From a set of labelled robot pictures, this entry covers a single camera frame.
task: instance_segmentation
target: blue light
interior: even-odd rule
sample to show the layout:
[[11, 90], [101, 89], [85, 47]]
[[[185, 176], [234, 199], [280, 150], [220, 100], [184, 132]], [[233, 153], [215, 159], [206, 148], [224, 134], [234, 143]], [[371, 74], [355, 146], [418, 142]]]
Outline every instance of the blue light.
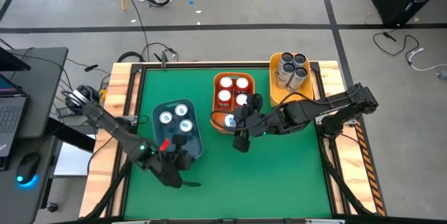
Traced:
[[35, 187], [35, 185], [38, 183], [38, 181], [39, 181], [39, 175], [36, 174], [36, 175], [34, 175], [33, 179], [31, 179], [31, 181], [29, 181], [28, 183], [26, 183], [26, 184], [17, 183], [17, 185], [23, 189], [32, 189]]

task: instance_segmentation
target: orange tray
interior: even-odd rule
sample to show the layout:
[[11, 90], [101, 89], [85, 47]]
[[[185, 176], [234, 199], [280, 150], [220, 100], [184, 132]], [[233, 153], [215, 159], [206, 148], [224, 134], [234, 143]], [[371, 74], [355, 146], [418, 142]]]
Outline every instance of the orange tray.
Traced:
[[[280, 89], [277, 87], [277, 77], [275, 75], [279, 61], [281, 60], [281, 55], [283, 52], [274, 53], [272, 57], [270, 57], [270, 104], [272, 107], [277, 106], [281, 100], [283, 100], [288, 94], [287, 89]], [[312, 89], [312, 81], [310, 78], [310, 63], [309, 59], [307, 59], [304, 68], [307, 70], [306, 80], [302, 83], [301, 87], [298, 88], [297, 92], [304, 94], [305, 96], [314, 99], [314, 90]], [[299, 95], [292, 95], [290, 98], [287, 98], [285, 102], [297, 101], [304, 99]]]
[[[236, 79], [239, 77], [245, 77], [248, 81], [249, 81], [249, 87], [250, 89], [248, 90], [247, 94], [254, 94], [255, 92], [255, 87], [254, 87], [254, 79], [252, 76], [246, 74], [246, 73], [219, 73], [214, 77], [214, 95], [213, 95], [213, 99], [212, 99], [212, 110], [220, 110], [219, 107], [217, 106], [217, 94], [219, 93], [219, 81], [221, 78], [223, 77], [231, 77], [231, 79], [233, 80], [233, 84], [236, 83]], [[235, 103], [236, 103], [236, 99], [234, 97], [234, 88], [235, 85], [233, 86], [233, 90], [231, 92], [231, 104], [230, 104], [230, 111], [233, 111], [235, 109]], [[224, 125], [224, 119], [225, 119], [225, 114], [224, 113], [215, 113], [213, 114], [214, 119], [221, 124], [222, 126]], [[233, 134], [232, 132], [223, 129], [222, 127], [216, 125], [215, 123], [213, 123], [213, 121], [211, 121], [211, 124], [217, 129], [217, 131], [219, 131], [220, 133], [223, 134]]]

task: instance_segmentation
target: table leg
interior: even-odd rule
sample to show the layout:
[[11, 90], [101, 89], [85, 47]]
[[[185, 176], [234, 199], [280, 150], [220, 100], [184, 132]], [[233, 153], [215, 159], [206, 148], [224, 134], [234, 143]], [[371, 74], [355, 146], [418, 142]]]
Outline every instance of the table leg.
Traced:
[[70, 126], [65, 125], [53, 118], [48, 119], [47, 128], [45, 134], [51, 133], [61, 141], [72, 144], [73, 146], [93, 152], [95, 147], [95, 140], [91, 137], [74, 130]]

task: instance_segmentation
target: gray floor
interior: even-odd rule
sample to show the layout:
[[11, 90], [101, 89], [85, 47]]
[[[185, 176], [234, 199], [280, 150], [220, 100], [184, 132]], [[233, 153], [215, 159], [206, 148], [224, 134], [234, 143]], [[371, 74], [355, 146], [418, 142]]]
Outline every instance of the gray floor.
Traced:
[[[124, 12], [120, 1], [13, 0], [0, 21], [0, 29], [138, 26], [138, 21], [132, 22], [137, 19], [134, 8]], [[369, 15], [366, 23], [381, 23], [370, 0], [330, 1], [338, 24], [363, 24]], [[323, 0], [174, 0], [165, 8], [137, 5], [146, 26], [197, 22], [329, 24]], [[447, 1], [431, 0], [411, 23], [447, 23]], [[386, 209], [390, 216], [447, 219], [447, 81], [439, 80], [434, 71], [413, 70], [402, 54], [390, 57], [382, 53], [372, 41], [378, 32], [342, 30], [340, 34], [354, 82], [370, 87], [380, 104], [377, 112], [365, 117], [365, 122]], [[406, 34], [415, 36], [425, 48], [414, 59], [417, 66], [447, 64], [447, 29], [401, 30], [393, 33], [398, 43], [383, 38], [378, 42], [396, 52]], [[141, 32], [0, 33], [0, 37], [14, 47], [68, 47], [68, 56], [73, 60], [99, 64], [106, 70], [123, 52], [139, 52], [144, 45]], [[173, 47], [182, 61], [267, 60], [272, 53], [285, 51], [304, 52], [311, 60], [339, 61], [329, 29], [151, 31], [147, 37], [150, 42]], [[97, 87], [102, 78], [101, 73], [83, 73], [72, 63], [65, 67], [73, 86]], [[56, 214], [41, 211], [37, 223], [73, 220], [77, 216], [85, 180], [64, 179], [55, 181], [54, 186], [50, 199], [53, 197], [64, 207]], [[66, 196], [57, 195], [57, 190], [66, 191]]]

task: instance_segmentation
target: green table surface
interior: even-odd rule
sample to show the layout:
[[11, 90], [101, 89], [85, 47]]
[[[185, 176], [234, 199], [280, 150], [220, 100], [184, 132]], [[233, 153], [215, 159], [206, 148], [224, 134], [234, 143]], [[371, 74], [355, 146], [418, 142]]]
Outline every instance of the green table surface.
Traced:
[[[155, 106], [179, 98], [187, 98], [195, 106], [204, 152], [181, 175], [202, 186], [165, 187], [151, 172], [134, 165], [126, 219], [331, 216], [313, 124], [289, 135], [251, 137], [246, 154], [232, 147], [231, 135], [220, 134], [211, 125], [214, 76], [227, 71], [250, 74], [256, 93], [264, 97], [263, 112], [272, 111], [267, 69], [147, 70], [140, 116], [151, 119]], [[138, 127], [140, 136], [153, 137], [152, 133], [151, 122]]]

